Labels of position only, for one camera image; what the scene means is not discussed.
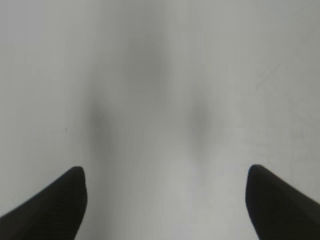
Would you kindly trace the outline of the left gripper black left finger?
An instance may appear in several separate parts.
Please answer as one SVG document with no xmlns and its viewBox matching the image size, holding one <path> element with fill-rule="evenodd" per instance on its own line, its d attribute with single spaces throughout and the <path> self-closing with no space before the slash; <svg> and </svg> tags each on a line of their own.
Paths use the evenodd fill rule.
<svg viewBox="0 0 320 240">
<path fill-rule="evenodd" d="M 74 166 L 0 217 L 2 240 L 74 240 L 88 204 L 85 171 Z"/>
</svg>

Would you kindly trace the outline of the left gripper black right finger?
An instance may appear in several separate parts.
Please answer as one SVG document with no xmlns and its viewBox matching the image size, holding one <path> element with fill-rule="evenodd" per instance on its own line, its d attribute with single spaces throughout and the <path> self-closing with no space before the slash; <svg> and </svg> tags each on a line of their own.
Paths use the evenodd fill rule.
<svg viewBox="0 0 320 240">
<path fill-rule="evenodd" d="M 245 204 L 260 240 L 320 238 L 320 204 L 260 164 L 248 170 Z"/>
</svg>

